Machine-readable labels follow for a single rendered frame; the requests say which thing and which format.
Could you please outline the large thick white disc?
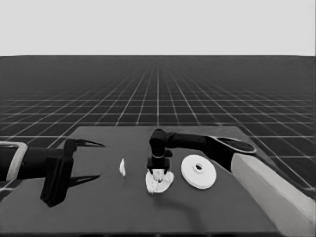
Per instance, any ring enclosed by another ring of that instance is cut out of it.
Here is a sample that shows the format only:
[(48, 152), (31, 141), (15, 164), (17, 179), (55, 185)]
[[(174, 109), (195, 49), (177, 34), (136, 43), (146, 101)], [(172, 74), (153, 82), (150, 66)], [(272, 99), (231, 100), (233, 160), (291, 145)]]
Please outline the large thick white disc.
[(217, 179), (215, 166), (197, 154), (188, 155), (182, 160), (181, 174), (191, 186), (201, 190), (211, 188)]

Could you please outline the white round carrier with pins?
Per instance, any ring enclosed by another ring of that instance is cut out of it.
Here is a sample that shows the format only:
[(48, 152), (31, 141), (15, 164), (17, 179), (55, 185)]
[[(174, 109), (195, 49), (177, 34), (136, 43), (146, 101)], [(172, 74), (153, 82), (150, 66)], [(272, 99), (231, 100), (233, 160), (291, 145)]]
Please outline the white round carrier with pins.
[(158, 183), (158, 189), (156, 193), (163, 193), (165, 192), (173, 183), (174, 181), (174, 174), (172, 172), (169, 172), (167, 175), (165, 175), (162, 179), (161, 182), (155, 181), (151, 178), (149, 172), (146, 173), (145, 176), (145, 184), (146, 184), (146, 188), (147, 185), (153, 182), (157, 182)]

